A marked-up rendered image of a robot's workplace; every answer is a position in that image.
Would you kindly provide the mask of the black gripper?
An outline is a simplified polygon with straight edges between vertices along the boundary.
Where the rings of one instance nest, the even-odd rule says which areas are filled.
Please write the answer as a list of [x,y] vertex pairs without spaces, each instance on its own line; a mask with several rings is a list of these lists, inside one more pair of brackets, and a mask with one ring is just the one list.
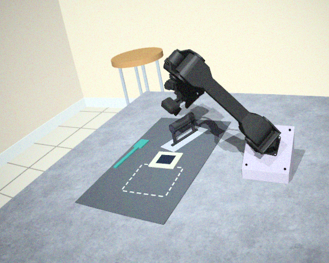
[[182,88],[179,83],[176,84],[176,87],[178,87],[178,90],[174,93],[177,95],[177,98],[173,100],[171,97],[168,97],[161,103],[161,106],[167,112],[174,114],[175,116],[181,111],[182,108],[180,107],[180,104],[182,102],[185,101],[185,107],[188,108],[205,92],[203,89],[197,87],[192,87],[190,89]]

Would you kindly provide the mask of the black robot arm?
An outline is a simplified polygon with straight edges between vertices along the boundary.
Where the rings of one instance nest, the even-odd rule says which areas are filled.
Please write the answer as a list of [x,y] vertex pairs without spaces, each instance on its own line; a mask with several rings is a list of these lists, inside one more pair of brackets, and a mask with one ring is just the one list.
[[[212,78],[204,58],[191,49],[176,49],[164,60],[163,68],[169,74],[164,84],[167,90],[197,87],[203,89],[227,113],[239,122],[239,130],[244,134],[247,144],[255,152],[277,156],[281,132],[266,118],[246,110],[225,88]],[[280,137],[280,138],[279,138]],[[276,155],[275,155],[276,154]]]

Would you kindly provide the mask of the white square tile with dark blue square center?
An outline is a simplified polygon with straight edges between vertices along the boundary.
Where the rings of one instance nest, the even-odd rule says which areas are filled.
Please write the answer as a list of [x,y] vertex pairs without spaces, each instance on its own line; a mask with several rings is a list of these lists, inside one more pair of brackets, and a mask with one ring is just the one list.
[[181,159],[182,155],[183,153],[159,151],[159,153],[155,156],[155,158],[148,166],[154,168],[174,169],[174,167]]

